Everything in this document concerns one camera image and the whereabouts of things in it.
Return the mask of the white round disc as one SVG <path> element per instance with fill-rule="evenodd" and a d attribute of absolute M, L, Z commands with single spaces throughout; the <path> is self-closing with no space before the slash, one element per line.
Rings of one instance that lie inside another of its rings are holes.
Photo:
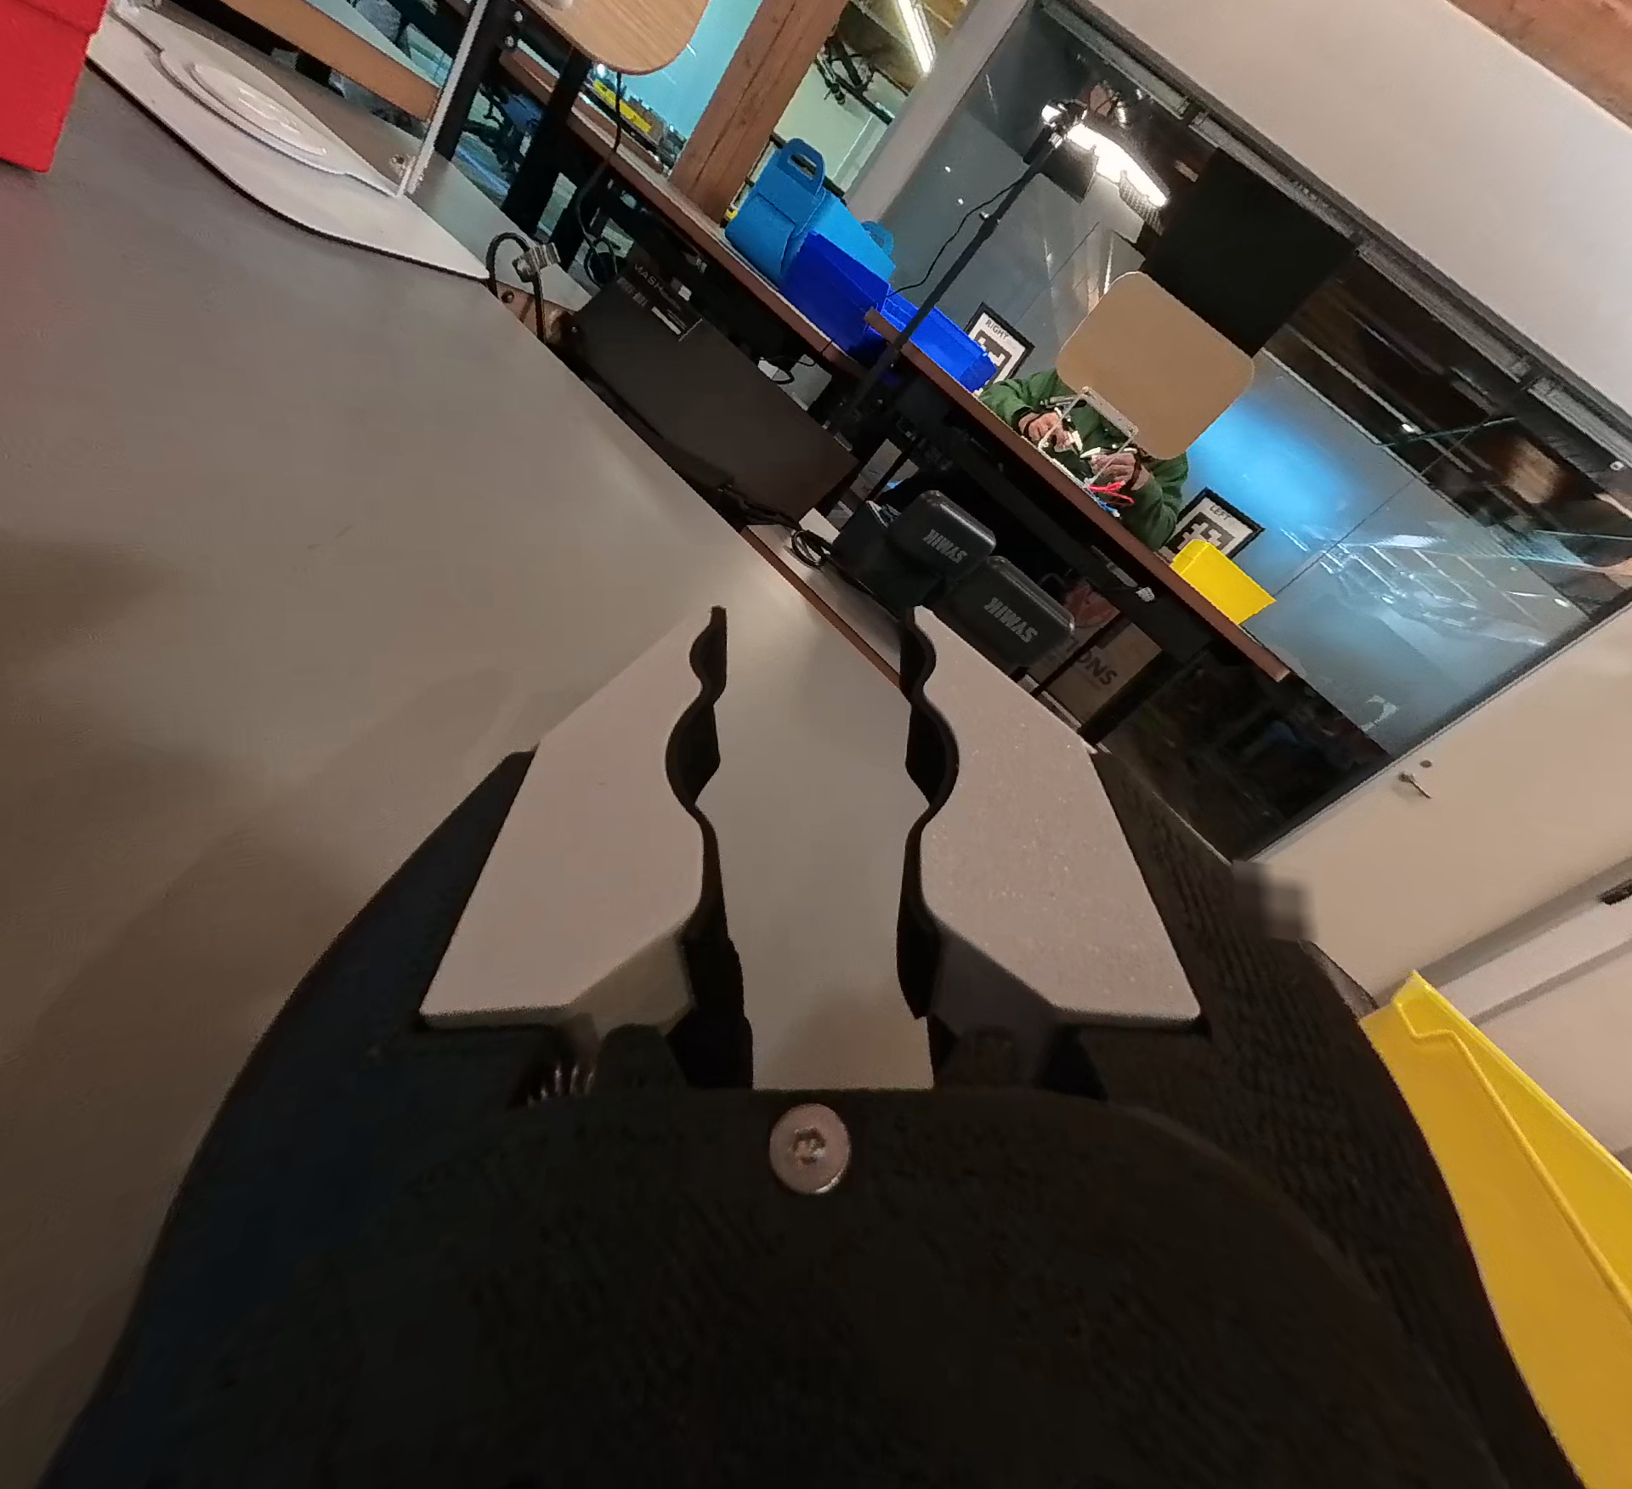
<path fill-rule="evenodd" d="M 350 147 L 299 103 L 289 103 L 211 61 L 168 59 L 167 66 L 196 101 L 264 147 L 316 171 L 343 173 L 349 168 Z"/>

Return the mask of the wooden post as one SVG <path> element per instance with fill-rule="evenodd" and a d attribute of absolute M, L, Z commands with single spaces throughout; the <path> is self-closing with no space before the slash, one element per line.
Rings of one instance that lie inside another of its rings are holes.
<path fill-rule="evenodd" d="M 711 220 L 750 180 L 848 0 L 762 0 L 670 175 Z"/>

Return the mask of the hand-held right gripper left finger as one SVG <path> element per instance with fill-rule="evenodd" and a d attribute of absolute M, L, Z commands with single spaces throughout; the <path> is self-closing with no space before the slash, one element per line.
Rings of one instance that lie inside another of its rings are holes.
<path fill-rule="evenodd" d="M 553 725 L 461 909 L 420 1018 L 553 1030 L 588 1072 L 656 1030 L 695 1086 L 748 1087 L 753 1030 L 719 836 L 728 615 L 683 620 Z"/>

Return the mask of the cardboard box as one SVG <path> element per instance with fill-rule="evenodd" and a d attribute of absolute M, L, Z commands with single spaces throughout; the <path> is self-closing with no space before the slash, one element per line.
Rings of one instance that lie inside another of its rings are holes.
<path fill-rule="evenodd" d="M 1018 674 L 1018 683 L 1061 722 L 1081 730 L 1159 654 L 1159 645 L 1124 611 L 1098 601 L 1073 622 L 1071 640 Z"/>

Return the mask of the black light stand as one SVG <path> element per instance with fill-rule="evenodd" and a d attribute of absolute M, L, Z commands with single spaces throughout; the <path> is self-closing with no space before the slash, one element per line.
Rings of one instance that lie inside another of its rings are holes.
<path fill-rule="evenodd" d="M 850 414 L 860 416 L 876 397 L 882 395 L 887 377 L 894 372 L 903 353 L 911 346 L 930 312 L 938 307 L 942 297 L 949 294 L 955 280 L 969 268 L 993 234 L 998 232 L 1010 210 L 1044 173 L 1052 156 L 1071 141 L 1076 129 L 1086 125 L 1091 115 L 1090 101 L 1083 96 L 1074 96 L 1069 101 L 1059 100 L 1052 103 L 1049 110 L 1052 113 L 1044 115 L 1044 124 L 1030 144 L 1030 152 L 1018 178 L 1005 186 L 993 202 L 981 207 L 978 229 L 969 236 L 966 246 L 949 260 L 947 268 L 933 275 L 927 292 L 915 304 L 904 324 L 896 328 L 887 322 L 881 351 L 850 397 Z"/>

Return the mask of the yellow plastic bin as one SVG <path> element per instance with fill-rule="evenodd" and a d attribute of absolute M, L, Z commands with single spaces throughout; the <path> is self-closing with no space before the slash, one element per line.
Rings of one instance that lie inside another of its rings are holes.
<path fill-rule="evenodd" d="M 1588 1487 L 1630 1483 L 1630 1172 L 1421 973 L 1362 1019 L 1501 1335 Z"/>
<path fill-rule="evenodd" d="M 1205 538 L 1192 538 L 1171 560 L 1173 574 L 1209 601 L 1234 625 L 1244 625 L 1270 606 L 1277 596 L 1255 581 L 1231 555 Z"/>

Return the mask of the black rounded case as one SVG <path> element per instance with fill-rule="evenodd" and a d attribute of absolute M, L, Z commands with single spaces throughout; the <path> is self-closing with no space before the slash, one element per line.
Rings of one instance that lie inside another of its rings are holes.
<path fill-rule="evenodd" d="M 937 613 L 1008 676 L 1029 673 L 1074 637 L 1071 611 L 996 554 L 950 586 Z"/>
<path fill-rule="evenodd" d="M 967 581 L 998 548 L 996 533 L 938 489 L 910 499 L 891 523 L 887 545 L 913 605 L 932 605 Z"/>
<path fill-rule="evenodd" d="M 826 565 L 887 613 L 903 618 L 928 601 L 933 574 L 891 542 L 896 511 L 874 501 L 859 504 L 828 545 Z"/>

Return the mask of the black equipment case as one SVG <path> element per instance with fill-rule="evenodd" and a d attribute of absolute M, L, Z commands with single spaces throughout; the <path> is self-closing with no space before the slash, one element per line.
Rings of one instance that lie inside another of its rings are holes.
<path fill-rule="evenodd" d="M 859 472 L 845 448 L 661 277 L 631 270 L 571 316 L 581 377 L 700 489 L 794 523 Z"/>

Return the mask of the long wooden table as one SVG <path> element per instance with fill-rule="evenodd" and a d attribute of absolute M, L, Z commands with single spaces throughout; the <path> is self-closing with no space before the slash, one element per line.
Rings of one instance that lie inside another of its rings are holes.
<path fill-rule="evenodd" d="M 928 446 L 978 480 L 1178 662 L 1192 662 L 1204 649 L 1216 647 L 1275 683 L 1294 676 L 1285 661 L 1231 622 L 1156 550 L 1136 540 L 1083 486 L 915 343 L 899 348 L 891 368 L 901 378 L 879 407 L 889 438 Z"/>
<path fill-rule="evenodd" d="M 607 127 L 602 112 L 575 98 L 566 132 L 581 146 L 595 166 L 609 164 L 609 180 L 651 214 L 665 232 L 678 239 L 685 254 L 697 254 L 729 277 L 740 290 L 774 317 L 799 346 L 828 373 L 859 378 L 860 363 L 835 343 L 826 333 L 799 311 L 753 263 L 750 263 L 726 237 L 724 227 L 707 217 L 695 202 L 680 193 L 656 164 L 639 154 L 639 149 L 614 149 L 614 132 Z"/>

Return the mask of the framed black white tag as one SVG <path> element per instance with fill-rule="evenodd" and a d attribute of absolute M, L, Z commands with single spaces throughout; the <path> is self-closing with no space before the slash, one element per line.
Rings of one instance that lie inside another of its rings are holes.
<path fill-rule="evenodd" d="M 1171 562 L 1192 542 L 1204 542 L 1226 557 L 1236 557 L 1263 535 L 1263 525 L 1209 487 L 1199 491 L 1175 516 L 1159 552 Z"/>
<path fill-rule="evenodd" d="M 991 380 L 1015 377 L 1035 348 L 1020 328 L 984 300 L 969 316 L 964 331 L 989 358 Z"/>

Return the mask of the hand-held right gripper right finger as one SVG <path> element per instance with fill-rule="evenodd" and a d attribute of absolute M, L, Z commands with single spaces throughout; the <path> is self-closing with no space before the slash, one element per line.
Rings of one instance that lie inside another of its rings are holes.
<path fill-rule="evenodd" d="M 1091 744 L 927 608 L 901 622 L 908 780 L 896 970 L 933 1070 L 995 1031 L 1073 1082 L 1083 1030 L 1193 1031 L 1202 1007 Z"/>

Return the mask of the blue plastic bin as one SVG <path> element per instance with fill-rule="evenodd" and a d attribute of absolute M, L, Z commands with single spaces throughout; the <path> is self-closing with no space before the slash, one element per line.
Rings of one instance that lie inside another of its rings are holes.
<path fill-rule="evenodd" d="M 891 282 L 869 260 L 811 232 L 785 265 L 780 290 L 831 346 L 855 355 L 876 339 L 867 316 L 884 304 Z"/>
<path fill-rule="evenodd" d="M 889 292 L 876 305 L 876 314 L 899 333 L 920 314 L 920 305 L 901 292 Z M 998 358 L 938 307 L 928 309 L 908 343 L 972 394 L 998 377 Z"/>

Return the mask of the white cabinet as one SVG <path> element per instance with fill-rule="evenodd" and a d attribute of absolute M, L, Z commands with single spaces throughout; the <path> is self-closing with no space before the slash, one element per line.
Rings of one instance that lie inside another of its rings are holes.
<path fill-rule="evenodd" d="M 1630 620 L 1622 608 L 1275 843 L 1367 997 L 1418 975 L 1603 1147 L 1630 1145 Z"/>

